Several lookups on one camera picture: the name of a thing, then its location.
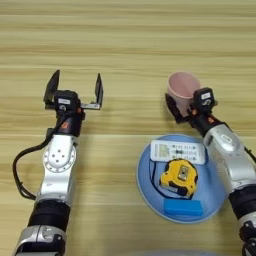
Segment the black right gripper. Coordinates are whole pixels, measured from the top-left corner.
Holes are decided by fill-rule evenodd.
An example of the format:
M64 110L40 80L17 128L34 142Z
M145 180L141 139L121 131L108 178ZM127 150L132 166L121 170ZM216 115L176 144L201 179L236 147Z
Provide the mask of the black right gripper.
M211 111L204 112L199 108L191 105L187 110L188 115L183 117L177 107L175 100L168 94L165 94L167 108L173 115L177 123L188 122L192 128L196 129L202 137L205 137L212 128L225 124L217 119Z

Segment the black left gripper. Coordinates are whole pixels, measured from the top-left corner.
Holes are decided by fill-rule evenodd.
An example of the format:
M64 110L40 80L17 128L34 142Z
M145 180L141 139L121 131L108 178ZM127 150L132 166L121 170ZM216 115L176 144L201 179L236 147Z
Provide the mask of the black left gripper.
M104 91L101 75L98 74L96 79L96 100L88 104L81 104L79 99L71 100L69 104L59 103L58 100L53 101L54 93L57 91L59 84L59 76L60 71L56 70L46 86L43 98L45 108L56 111L56 125L54 128L49 128L47 134L78 137L81 132L82 121L85 119L85 112L82 109L100 110L102 107Z

